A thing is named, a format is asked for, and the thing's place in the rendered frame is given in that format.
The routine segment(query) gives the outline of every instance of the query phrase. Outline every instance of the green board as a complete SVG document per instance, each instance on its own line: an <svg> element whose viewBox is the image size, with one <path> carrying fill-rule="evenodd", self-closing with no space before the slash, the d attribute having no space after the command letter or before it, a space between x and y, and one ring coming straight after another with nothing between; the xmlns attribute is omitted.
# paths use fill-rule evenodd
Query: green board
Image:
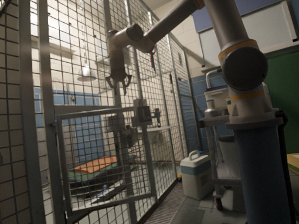
<svg viewBox="0 0 299 224"><path fill-rule="evenodd" d="M299 152L299 52L268 60L269 72L265 79L274 108L288 117L284 128L287 153Z"/></svg>

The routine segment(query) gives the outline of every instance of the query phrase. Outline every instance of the tiled floor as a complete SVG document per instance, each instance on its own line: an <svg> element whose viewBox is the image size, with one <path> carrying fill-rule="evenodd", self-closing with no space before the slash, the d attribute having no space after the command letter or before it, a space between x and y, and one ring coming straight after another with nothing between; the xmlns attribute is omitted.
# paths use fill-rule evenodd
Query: tiled floor
<svg viewBox="0 0 299 224"><path fill-rule="evenodd" d="M295 207L299 210L299 176L290 172ZM201 201L186 197L171 224L245 224L246 211L241 187L234 186L222 198L223 211L216 209L212 192Z"/></svg>

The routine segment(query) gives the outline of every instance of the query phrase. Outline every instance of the caster wheel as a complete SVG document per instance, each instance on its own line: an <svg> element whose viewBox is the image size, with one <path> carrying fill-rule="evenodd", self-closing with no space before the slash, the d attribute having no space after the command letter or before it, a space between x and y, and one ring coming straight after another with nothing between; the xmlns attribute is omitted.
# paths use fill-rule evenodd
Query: caster wheel
<svg viewBox="0 0 299 224"><path fill-rule="evenodd" d="M232 188L232 186L224 186L225 189L229 190Z"/></svg>
<svg viewBox="0 0 299 224"><path fill-rule="evenodd" d="M223 210L223 206L222 206L221 198L216 198L216 208L217 208L218 210Z"/></svg>

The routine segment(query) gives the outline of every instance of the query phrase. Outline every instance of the floor grate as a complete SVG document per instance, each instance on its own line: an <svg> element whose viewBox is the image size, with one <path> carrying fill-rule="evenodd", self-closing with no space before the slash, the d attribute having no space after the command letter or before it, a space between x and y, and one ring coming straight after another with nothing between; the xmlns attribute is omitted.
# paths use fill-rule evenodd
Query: floor grate
<svg viewBox="0 0 299 224"><path fill-rule="evenodd" d="M185 200L184 190L178 182L145 224L170 224Z"/></svg>

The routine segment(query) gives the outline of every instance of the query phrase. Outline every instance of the metal cart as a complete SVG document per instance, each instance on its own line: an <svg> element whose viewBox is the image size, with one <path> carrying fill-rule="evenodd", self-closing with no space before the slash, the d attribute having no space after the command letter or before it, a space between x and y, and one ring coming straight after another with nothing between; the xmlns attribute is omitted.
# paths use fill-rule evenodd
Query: metal cart
<svg viewBox="0 0 299 224"><path fill-rule="evenodd" d="M220 191L220 186L223 185L226 189L229 189L232 186L241 186L241 179L237 177L231 177L228 172L226 165L223 161L219 140L218 140L218 131L217 126L224 125L229 122L229 115L225 116L217 116L217 117L206 117L202 118L199 121L200 128L206 128L206 136L208 138L208 146L210 153L210 160L212 164L212 181L215 184L215 191L213 196L216 201L216 207L218 210L222 210L222 202L221 198L223 197L223 192ZM216 148L218 154L218 160L215 159L215 151L213 147L213 140L211 134L211 128L213 127L215 140L216 140Z"/></svg>

